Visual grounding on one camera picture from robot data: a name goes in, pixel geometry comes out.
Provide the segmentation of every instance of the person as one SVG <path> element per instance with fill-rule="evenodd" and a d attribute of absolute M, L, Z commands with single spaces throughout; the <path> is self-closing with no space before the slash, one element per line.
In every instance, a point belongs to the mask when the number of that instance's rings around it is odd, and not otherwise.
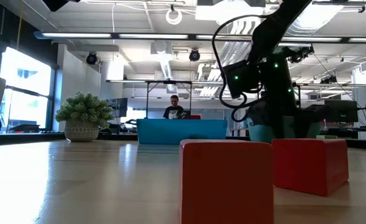
<path fill-rule="evenodd" d="M 166 119 L 180 119 L 184 113 L 184 109 L 181 106 L 178 106 L 178 96 L 171 96 L 170 103 L 172 105 L 166 108 L 163 117 Z"/>

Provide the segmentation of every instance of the red block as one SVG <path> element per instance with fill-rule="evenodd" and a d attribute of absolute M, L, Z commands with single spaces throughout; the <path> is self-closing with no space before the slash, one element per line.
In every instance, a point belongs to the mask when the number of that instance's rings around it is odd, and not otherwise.
<path fill-rule="evenodd" d="M 181 224 L 272 224 L 272 146 L 182 141 L 179 194 Z"/>
<path fill-rule="evenodd" d="M 349 179 L 345 140 L 276 139 L 272 146 L 276 187 L 328 196 Z"/>

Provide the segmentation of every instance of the table surface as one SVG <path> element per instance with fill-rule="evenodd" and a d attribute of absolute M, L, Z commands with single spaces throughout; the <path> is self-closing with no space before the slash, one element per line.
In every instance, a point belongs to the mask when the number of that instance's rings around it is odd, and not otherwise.
<path fill-rule="evenodd" d="M 275 223 L 366 224 L 366 150 L 349 150 L 349 169 L 349 183 L 330 197 L 275 188 Z M 178 148 L 0 146 L 0 223 L 178 224 Z"/>

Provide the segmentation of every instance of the ceiling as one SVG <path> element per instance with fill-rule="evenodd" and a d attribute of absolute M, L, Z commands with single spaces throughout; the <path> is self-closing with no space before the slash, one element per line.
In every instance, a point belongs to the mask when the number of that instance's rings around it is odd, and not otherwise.
<path fill-rule="evenodd" d="M 0 0 L 0 3 L 16 14 L 19 13 L 19 1 Z M 187 0 L 185 3 L 185 6 L 176 6 L 176 8 L 191 10 L 189 12 L 194 14 L 196 0 Z M 23 17 L 36 28 L 46 32 L 112 32 L 112 6 L 112 4 L 70 2 L 59 11 L 50 12 L 42 1 L 24 0 Z M 145 7 L 149 10 L 148 15 L 143 11 Z M 167 5 L 154 6 L 151 4 L 147 6 L 144 4 L 116 5 L 114 6 L 114 31 L 212 34 L 218 28 L 214 21 L 197 21 L 194 15 L 188 13 L 183 13 L 183 19 L 178 25 L 171 25 L 165 19 L 166 10 L 164 9 L 168 8 Z M 366 36 L 366 11 L 359 14 L 358 9 L 360 8 L 345 7 L 315 35 Z M 81 46 L 87 45 L 117 45 L 119 51 L 130 61 L 130 66 L 126 69 L 129 76 L 140 78 L 154 74 L 155 70 L 160 70 L 159 62 L 148 60 L 151 42 L 150 40 L 75 40 L 74 46 L 70 50 L 80 51 Z M 217 43 L 219 51 L 222 50 L 223 45 L 222 42 Z M 179 49 L 176 50 L 176 60 L 170 62 L 172 70 L 196 72 L 200 63 L 214 60 L 210 42 L 172 41 L 172 46 Z M 199 49 L 200 62 L 188 60 L 192 48 Z M 358 62 L 366 60 L 366 44 L 314 44 L 314 49 L 318 59 L 327 70 L 336 69 L 340 82 L 349 82 L 350 69 L 358 66 Z M 98 55 L 107 61 L 112 60 L 114 52 L 98 52 Z M 312 55 L 300 64 L 290 65 L 291 76 L 297 82 L 310 82 L 314 80 L 314 77 L 321 78 L 326 71 L 318 59 Z"/>

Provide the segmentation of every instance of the computer monitor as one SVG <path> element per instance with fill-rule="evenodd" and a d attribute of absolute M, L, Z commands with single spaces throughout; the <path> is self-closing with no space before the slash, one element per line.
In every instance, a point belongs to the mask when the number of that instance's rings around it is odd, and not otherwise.
<path fill-rule="evenodd" d="M 123 118 L 127 114 L 127 98 L 107 100 L 108 105 L 115 111 L 115 117 Z"/>
<path fill-rule="evenodd" d="M 357 102 L 349 100 L 325 100 L 325 105 L 332 109 L 326 118 L 328 122 L 358 122 Z"/>

